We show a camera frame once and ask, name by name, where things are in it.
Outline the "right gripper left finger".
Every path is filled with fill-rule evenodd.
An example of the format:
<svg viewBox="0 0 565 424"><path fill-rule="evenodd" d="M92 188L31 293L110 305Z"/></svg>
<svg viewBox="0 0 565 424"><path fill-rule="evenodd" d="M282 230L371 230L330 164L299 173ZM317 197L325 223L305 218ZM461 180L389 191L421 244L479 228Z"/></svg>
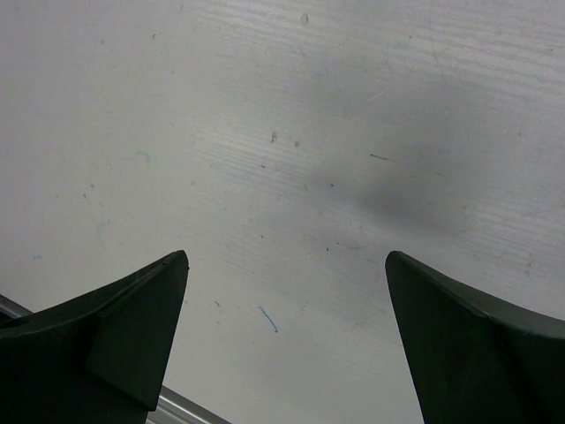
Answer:
<svg viewBox="0 0 565 424"><path fill-rule="evenodd" d="M3 423L143 423L158 405L188 279L183 250L1 324Z"/></svg>

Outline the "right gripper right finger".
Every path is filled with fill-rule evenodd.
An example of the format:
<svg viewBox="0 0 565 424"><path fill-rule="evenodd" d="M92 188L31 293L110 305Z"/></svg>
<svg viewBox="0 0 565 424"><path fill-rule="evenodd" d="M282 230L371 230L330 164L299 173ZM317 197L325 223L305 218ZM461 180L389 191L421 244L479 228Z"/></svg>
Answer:
<svg viewBox="0 0 565 424"><path fill-rule="evenodd" d="M385 270L426 423L562 423L564 322L462 284L407 254Z"/></svg>

